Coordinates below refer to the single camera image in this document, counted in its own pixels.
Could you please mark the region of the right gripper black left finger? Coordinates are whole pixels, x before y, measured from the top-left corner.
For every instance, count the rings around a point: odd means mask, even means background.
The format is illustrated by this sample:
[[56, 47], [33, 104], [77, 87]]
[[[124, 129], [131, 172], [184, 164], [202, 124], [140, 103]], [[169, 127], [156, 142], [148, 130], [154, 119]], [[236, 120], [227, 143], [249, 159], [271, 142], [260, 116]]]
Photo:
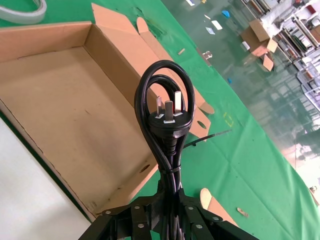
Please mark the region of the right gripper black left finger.
[[81, 235], [82, 240], [151, 240], [162, 233], [162, 195], [140, 196], [103, 211]]

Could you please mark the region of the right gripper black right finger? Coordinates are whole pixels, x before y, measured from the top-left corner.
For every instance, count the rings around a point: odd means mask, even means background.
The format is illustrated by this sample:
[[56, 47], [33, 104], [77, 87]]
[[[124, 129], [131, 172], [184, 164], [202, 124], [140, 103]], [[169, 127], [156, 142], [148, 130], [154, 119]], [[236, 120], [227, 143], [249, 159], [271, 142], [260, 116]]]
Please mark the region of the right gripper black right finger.
[[178, 191], [180, 227], [185, 240], [255, 240], [256, 237], [200, 205], [195, 197]]

